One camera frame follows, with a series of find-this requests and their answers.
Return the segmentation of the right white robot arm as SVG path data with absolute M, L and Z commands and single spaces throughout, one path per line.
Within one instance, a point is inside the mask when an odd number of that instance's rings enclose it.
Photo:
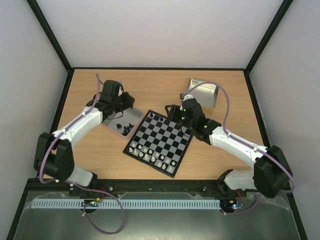
M 218 183 L 222 195 L 245 189 L 274 198 L 279 192 L 288 191 L 286 187 L 293 182 L 293 174 L 278 146 L 258 145 L 230 132 L 221 123 L 207 118 L 194 98 L 184 100 L 181 106 L 166 105 L 165 111 L 171 121 L 192 131 L 199 141 L 227 151 L 251 168 L 227 170 Z

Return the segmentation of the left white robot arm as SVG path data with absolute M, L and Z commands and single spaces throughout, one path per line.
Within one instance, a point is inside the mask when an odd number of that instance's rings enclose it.
M 82 112 L 53 133 L 42 133 L 37 140 L 33 167 L 42 184 L 67 182 L 88 187 L 94 173 L 75 165 L 73 149 L 94 127 L 113 114 L 131 109 L 135 99 L 115 80 L 97 82 L 96 94 Z

